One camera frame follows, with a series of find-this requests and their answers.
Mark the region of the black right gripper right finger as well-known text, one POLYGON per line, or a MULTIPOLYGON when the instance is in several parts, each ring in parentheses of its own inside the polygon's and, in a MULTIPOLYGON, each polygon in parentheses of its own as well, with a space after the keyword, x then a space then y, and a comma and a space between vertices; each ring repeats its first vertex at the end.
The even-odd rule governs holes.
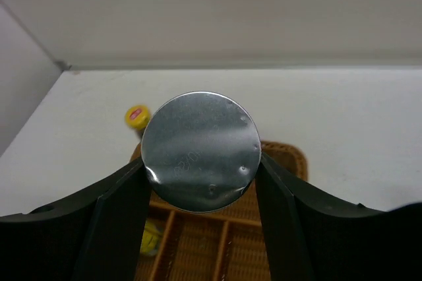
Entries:
POLYGON ((421 204, 339 199, 263 154, 256 195, 273 280, 420 280, 421 204))

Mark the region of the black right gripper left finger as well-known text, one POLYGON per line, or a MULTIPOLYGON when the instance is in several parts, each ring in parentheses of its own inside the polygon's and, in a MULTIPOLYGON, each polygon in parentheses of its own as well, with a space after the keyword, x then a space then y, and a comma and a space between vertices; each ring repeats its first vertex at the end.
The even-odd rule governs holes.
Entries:
POLYGON ((1 279, 133 280, 150 195, 137 158, 72 195, 1 217, 1 279))

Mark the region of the red sauce bottle yellow cap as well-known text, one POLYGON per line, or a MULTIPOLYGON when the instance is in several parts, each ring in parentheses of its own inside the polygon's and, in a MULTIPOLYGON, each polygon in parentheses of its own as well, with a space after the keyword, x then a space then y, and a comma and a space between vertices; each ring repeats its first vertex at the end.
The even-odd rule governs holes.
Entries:
POLYGON ((145 105, 136 105, 129 108, 125 114, 125 123, 141 139, 144 130, 150 122, 152 114, 145 105))

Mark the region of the tall blue label spice jar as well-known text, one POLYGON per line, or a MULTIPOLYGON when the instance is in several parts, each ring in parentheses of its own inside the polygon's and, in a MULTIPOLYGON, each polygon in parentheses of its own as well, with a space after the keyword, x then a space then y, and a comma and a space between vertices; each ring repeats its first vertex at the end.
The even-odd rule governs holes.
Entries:
POLYGON ((141 141, 152 190, 192 213, 216 212, 240 199, 255 178, 261 156, 251 116, 216 92, 172 98, 153 114, 141 141))

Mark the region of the small yellow label bottle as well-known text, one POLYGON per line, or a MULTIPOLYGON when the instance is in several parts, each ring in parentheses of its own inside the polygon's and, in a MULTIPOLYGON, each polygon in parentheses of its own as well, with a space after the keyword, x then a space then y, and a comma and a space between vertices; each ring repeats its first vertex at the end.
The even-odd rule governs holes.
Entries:
POLYGON ((158 253, 163 236, 163 229, 150 220, 144 225, 140 254, 153 257, 158 253))

